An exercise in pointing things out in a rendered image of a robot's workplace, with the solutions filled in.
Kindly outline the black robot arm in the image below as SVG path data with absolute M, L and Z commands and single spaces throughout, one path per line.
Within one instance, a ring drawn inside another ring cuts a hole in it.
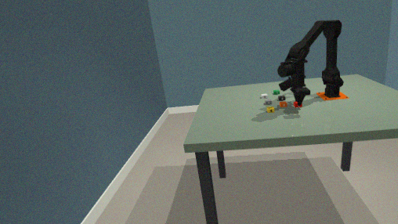
M 315 22 L 306 36 L 298 43 L 294 44 L 284 62 L 278 67 L 277 73 L 281 78 L 292 76 L 293 74 L 304 74 L 304 63 L 309 54 L 309 47 L 316 41 L 323 31 L 327 39 L 326 69 L 322 70 L 322 80 L 326 85 L 324 95 L 329 98 L 339 98 L 339 88 L 344 81 L 340 77 L 337 64 L 337 38 L 341 34 L 342 23 L 339 20 L 318 20 Z M 293 58 L 293 59 L 292 59 Z M 280 89 L 286 91 L 291 86 L 295 88 L 293 78 L 288 77 L 287 81 L 282 81 Z

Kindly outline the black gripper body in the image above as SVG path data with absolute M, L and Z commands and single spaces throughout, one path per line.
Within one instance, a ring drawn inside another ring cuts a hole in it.
M 310 90 L 308 90 L 307 88 L 303 88 L 306 87 L 304 82 L 304 78 L 306 78 L 306 76 L 304 74 L 293 74 L 291 78 L 293 78 L 295 82 L 295 88 L 292 88 L 291 86 L 291 89 L 295 90 L 295 94 L 297 96 L 304 96 L 310 94 Z

